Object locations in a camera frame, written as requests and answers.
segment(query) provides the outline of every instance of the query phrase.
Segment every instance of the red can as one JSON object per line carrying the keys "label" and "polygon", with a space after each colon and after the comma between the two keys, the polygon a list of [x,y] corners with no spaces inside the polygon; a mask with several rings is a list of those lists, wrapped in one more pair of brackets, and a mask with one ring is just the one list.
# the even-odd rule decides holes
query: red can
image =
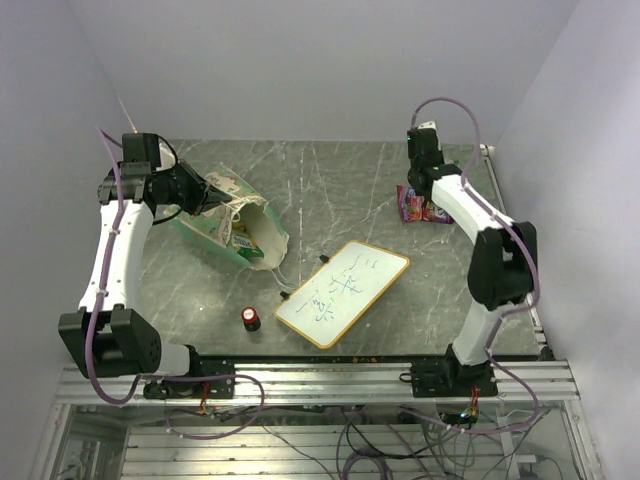
{"label": "red can", "polygon": [[255,332],[260,328],[260,317],[253,307],[242,310],[242,324],[247,332]]}

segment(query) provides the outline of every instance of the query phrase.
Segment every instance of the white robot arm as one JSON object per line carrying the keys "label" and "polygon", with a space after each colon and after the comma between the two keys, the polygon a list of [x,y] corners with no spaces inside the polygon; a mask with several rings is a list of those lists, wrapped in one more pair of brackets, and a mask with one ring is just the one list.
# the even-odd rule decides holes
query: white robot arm
{"label": "white robot arm", "polygon": [[[473,200],[462,186],[460,169],[444,163],[435,122],[408,131],[407,141],[409,183],[425,201],[431,200],[449,213],[474,244],[467,278],[473,300],[451,349],[460,366],[483,365],[499,317],[509,304],[521,303],[533,289],[526,261],[496,218],[519,234],[534,261],[535,228],[528,222],[515,223],[495,209],[490,215]],[[482,198],[472,187],[467,190]]]}
{"label": "white robot arm", "polygon": [[[137,313],[142,250],[158,205],[176,204],[179,211],[199,215],[232,198],[210,185],[189,164],[178,160],[165,143],[161,147],[159,137],[154,134],[123,135],[120,178],[111,171],[98,189],[102,204],[101,233],[91,279],[78,311],[61,315],[58,324],[62,340],[86,377],[85,345],[92,315],[97,315],[92,339],[97,377],[185,375],[194,368],[194,361],[197,364],[192,347],[162,342],[158,332]],[[124,197],[122,208],[117,180]],[[121,215],[119,226],[110,246],[118,215]],[[106,279],[101,278],[105,262],[108,262]],[[94,312],[99,293],[104,299],[99,311]]]}

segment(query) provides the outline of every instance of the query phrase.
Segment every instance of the black bracket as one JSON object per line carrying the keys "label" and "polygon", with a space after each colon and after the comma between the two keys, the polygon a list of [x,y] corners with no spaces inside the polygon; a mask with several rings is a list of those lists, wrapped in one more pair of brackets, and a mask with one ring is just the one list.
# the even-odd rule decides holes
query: black bracket
{"label": "black bracket", "polygon": [[[58,323],[58,333],[85,378],[84,345],[90,317],[82,308],[61,315]],[[158,331],[135,310],[116,305],[113,311],[98,314],[93,358],[99,378],[153,373],[160,365],[161,350]]]}
{"label": "black bracket", "polygon": [[[514,223],[512,228],[537,265],[535,227],[529,222],[522,222]],[[514,305],[522,303],[533,290],[529,265],[518,245],[502,228],[486,228],[478,232],[467,282],[473,299],[488,310],[495,310],[508,302]]]}
{"label": "black bracket", "polygon": [[444,356],[425,357],[413,363],[410,373],[400,375],[400,380],[411,383],[414,398],[471,397],[474,386],[480,397],[498,395],[489,362],[460,365],[451,345]]}
{"label": "black bracket", "polygon": [[[204,360],[198,376],[234,375],[235,367],[226,360]],[[206,382],[209,385],[207,398],[231,399],[235,390],[235,380],[222,379]],[[179,398],[202,398],[204,382],[171,382],[162,380],[144,386],[143,396],[147,400],[167,400]]]}

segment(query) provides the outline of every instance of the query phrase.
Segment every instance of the gray marble surface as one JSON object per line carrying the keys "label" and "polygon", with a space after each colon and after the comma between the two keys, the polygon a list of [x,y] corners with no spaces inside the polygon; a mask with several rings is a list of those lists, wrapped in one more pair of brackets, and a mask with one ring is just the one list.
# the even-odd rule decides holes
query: gray marble surface
{"label": "gray marble surface", "polygon": [[[281,265],[297,285],[332,255],[361,240],[408,256],[407,271],[329,350],[320,350],[278,321],[282,287],[256,272],[187,243],[170,225],[154,227],[144,250],[142,315],[171,343],[203,354],[402,355],[443,353],[460,331],[471,297],[466,272],[472,244],[459,227],[402,225],[396,185],[406,184],[406,144],[381,142],[176,141],[179,155],[201,174],[218,163],[235,170],[279,214],[291,235]],[[471,149],[448,146],[448,161],[464,165]],[[478,162],[474,187],[497,205],[487,165]],[[240,312],[257,309],[262,328],[244,330]],[[537,353],[529,316],[511,320],[494,351]]]}

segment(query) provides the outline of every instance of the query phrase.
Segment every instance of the colorful snack wrapper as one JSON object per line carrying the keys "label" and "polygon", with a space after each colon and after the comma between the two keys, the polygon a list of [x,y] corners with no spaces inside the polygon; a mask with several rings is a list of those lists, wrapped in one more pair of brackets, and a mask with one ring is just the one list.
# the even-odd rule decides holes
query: colorful snack wrapper
{"label": "colorful snack wrapper", "polygon": [[424,202],[424,198],[416,195],[413,187],[396,187],[398,196],[398,213],[403,224],[423,220],[425,222],[453,223],[453,218],[433,202]]}

